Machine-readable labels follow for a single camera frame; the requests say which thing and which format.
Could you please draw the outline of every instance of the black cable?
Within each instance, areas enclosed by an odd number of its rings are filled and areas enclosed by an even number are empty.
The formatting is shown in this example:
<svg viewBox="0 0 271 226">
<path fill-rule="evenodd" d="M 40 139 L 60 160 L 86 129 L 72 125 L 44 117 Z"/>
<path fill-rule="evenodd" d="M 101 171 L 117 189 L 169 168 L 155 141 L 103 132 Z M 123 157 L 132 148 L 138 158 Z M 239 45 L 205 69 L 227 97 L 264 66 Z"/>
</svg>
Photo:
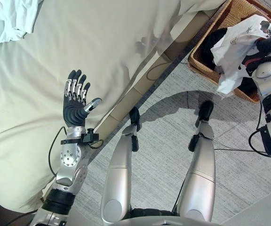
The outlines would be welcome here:
<svg viewBox="0 0 271 226">
<path fill-rule="evenodd" d="M 56 177 L 56 173 L 55 173 L 55 172 L 53 171 L 53 169 L 52 169 L 50 156 L 51 156 L 51 151 L 52 151 L 53 145 L 54 145 L 54 143 L 55 143 L 55 141 L 56 141 L 56 139 L 57 139 L 57 137 L 58 137 L 58 135 L 59 135 L 59 133 L 60 133 L 60 131 L 61 131 L 62 129 L 64 129 L 64 133 L 66 134 L 66 129 L 65 129 L 64 126 L 62 126 L 62 127 L 59 129 L 59 131 L 57 132 L 57 134 L 56 134 L 56 136 L 55 136 L 55 138 L 54 138 L 54 140 L 53 140 L 53 142 L 52 142 L 52 144 L 51 144 L 51 147 L 50 147 L 50 150 L 49 150 L 49 155 L 48 155 L 48 162 L 49 162 L 50 171 L 51 171 L 51 173 L 52 173 L 55 177 Z"/>
<path fill-rule="evenodd" d="M 248 138 L 248 144 L 249 144 L 250 148 L 253 149 L 254 152 L 256 152 L 256 153 L 258 153 L 258 154 L 260 154 L 260 155 L 263 155 L 263 156 L 265 156 L 265 157 L 271 157 L 271 156 L 269 156 L 269 155 L 267 155 L 267 154 L 263 154 L 262 152 L 256 150 L 256 149 L 252 146 L 252 143 L 251 143 L 251 142 L 252 142 L 252 137 L 253 137 L 256 133 L 258 133 L 258 132 L 260 132 L 260 130 L 256 130 L 255 132 L 253 132 L 253 133 L 249 136 L 249 138 Z"/>
<path fill-rule="evenodd" d="M 259 126 L 260 126 L 261 114 L 262 114 L 262 103 L 261 103 L 261 100 L 260 100 L 260 113 L 259 113 L 259 120 L 258 120 L 258 124 L 257 124 L 256 130 L 258 130 Z"/>
<path fill-rule="evenodd" d="M 246 149 L 229 149 L 229 148 L 216 148 L 214 150 L 223 150 L 223 151 L 238 151 L 238 152 L 255 152 L 254 150 L 246 150 Z"/>
<path fill-rule="evenodd" d="M 5 226 L 10 226 L 13 222 L 17 221 L 18 219 L 23 218 L 25 216 L 28 216 L 30 214 L 36 213 L 36 212 L 37 212 L 37 210 L 33 210 L 31 212 L 24 213 L 24 214 L 22 214 L 22 215 L 20 215 L 20 216 L 18 216 L 16 218 L 14 218 L 13 220 L 9 221 L 7 224 L 5 224 Z"/>
<path fill-rule="evenodd" d="M 174 203 L 174 206 L 173 206 L 173 209 L 172 209 L 172 211 L 171 211 L 171 214 L 173 214 L 173 211 L 174 211 L 174 208 L 175 208 L 175 206 L 176 206 L 176 204 L 177 204 L 178 198 L 179 198 L 179 196 L 181 195 L 182 188 L 183 188 L 183 184 L 182 184 L 182 186 L 181 186 L 181 189 L 179 190 L 179 193 L 178 193 L 178 196 L 177 196 L 176 201 L 175 201 L 175 203 Z"/>
</svg>

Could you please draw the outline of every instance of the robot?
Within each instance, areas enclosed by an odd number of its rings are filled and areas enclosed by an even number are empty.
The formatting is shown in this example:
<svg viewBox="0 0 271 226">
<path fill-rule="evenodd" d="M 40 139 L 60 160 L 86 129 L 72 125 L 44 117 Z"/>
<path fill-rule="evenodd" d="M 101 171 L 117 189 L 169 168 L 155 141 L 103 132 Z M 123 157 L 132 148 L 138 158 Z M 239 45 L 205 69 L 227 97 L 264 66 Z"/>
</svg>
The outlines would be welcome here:
<svg viewBox="0 0 271 226">
<path fill-rule="evenodd" d="M 252 74 L 266 115 L 266 125 L 257 132 L 261 133 L 265 151 L 271 157 L 271 38 L 258 41 L 256 46 L 266 56 Z M 74 198 L 86 178 L 88 160 L 99 140 L 93 129 L 85 130 L 85 119 L 102 100 L 95 98 L 86 103 L 90 84 L 82 89 L 86 76 L 80 76 L 80 70 L 72 71 L 65 83 L 63 115 L 68 133 L 61 141 L 61 166 L 30 226 L 66 225 Z M 131 209 L 131 155 L 139 148 L 136 133 L 141 128 L 139 111 L 131 110 L 131 123 L 122 131 L 107 172 L 101 201 L 105 226 L 217 225 L 210 222 L 215 199 L 215 154 L 214 134 L 208 121 L 213 106 L 206 101 L 200 107 L 197 131 L 188 147 L 194 152 L 193 159 L 172 211 Z"/>
</svg>

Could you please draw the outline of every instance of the laundry basket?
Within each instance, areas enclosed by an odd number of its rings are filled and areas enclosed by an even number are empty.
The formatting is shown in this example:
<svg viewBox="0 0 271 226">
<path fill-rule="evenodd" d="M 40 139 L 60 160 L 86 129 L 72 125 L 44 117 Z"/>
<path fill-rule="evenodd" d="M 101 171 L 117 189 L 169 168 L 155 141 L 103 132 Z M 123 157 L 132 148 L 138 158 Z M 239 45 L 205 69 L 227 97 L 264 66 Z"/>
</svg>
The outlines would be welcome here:
<svg viewBox="0 0 271 226">
<path fill-rule="evenodd" d="M 224 27 L 234 26 L 235 24 L 241 22 L 242 20 L 252 16 L 253 14 L 257 14 L 267 18 L 271 22 L 271 11 L 266 9 L 260 3 L 255 0 L 229 0 L 223 6 L 222 11 L 217 15 L 214 19 L 213 23 L 205 28 L 206 33 L 202 37 L 202 39 L 198 42 L 195 46 L 193 51 L 188 57 L 188 62 L 190 68 L 203 75 L 204 77 L 208 78 L 215 84 L 218 84 L 220 75 L 213 71 L 212 69 L 208 68 L 203 64 L 201 53 L 202 53 L 202 42 L 207 37 L 208 34 L 212 33 L 215 30 Z M 257 94 L 257 90 L 250 94 L 246 94 L 242 92 L 240 89 L 234 89 L 234 94 L 239 96 L 242 99 L 251 101 L 251 102 L 258 102 L 259 97 Z"/>
</svg>

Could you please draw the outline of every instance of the black rubber palm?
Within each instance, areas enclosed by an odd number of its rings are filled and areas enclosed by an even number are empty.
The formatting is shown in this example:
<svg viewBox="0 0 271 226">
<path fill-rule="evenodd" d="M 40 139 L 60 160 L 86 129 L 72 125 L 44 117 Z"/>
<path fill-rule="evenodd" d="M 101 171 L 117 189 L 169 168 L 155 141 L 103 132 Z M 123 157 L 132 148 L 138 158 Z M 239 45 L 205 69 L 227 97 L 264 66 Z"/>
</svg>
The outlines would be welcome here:
<svg viewBox="0 0 271 226">
<path fill-rule="evenodd" d="M 82 89 L 86 75 L 82 75 L 81 78 L 80 76 L 81 70 L 73 70 L 65 83 L 63 114 L 68 127 L 85 126 L 86 117 L 101 102 L 100 98 L 95 98 L 87 105 L 86 96 L 90 83 Z"/>
</svg>

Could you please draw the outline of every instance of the gray carpet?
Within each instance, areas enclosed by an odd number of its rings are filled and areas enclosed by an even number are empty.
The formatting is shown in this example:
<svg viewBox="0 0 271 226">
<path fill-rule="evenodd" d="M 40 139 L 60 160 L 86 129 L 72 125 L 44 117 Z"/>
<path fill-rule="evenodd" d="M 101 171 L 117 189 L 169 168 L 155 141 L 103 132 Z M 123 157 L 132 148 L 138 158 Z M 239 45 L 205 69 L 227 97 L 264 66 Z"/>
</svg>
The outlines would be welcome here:
<svg viewBox="0 0 271 226">
<path fill-rule="evenodd" d="M 271 0 L 260 2 L 271 8 Z M 259 104 L 236 96 L 224 97 L 215 91 L 213 83 L 190 71 L 186 63 L 186 58 L 181 62 L 177 59 L 137 104 L 143 127 L 138 132 L 140 150 L 133 153 L 132 159 L 133 208 L 172 209 L 191 162 L 192 153 L 187 146 L 195 132 L 198 106 L 204 100 L 215 103 L 210 120 L 215 148 L 249 149 L 247 139 L 257 125 Z M 76 208 L 99 225 L 108 164 L 120 132 L 128 124 L 126 117 L 106 140 L 90 163 L 86 181 L 76 197 Z M 264 150 L 259 135 L 253 145 Z M 213 222 L 222 223 L 271 193 L 271 159 L 256 153 L 220 150 L 215 151 L 215 157 Z"/>
</svg>

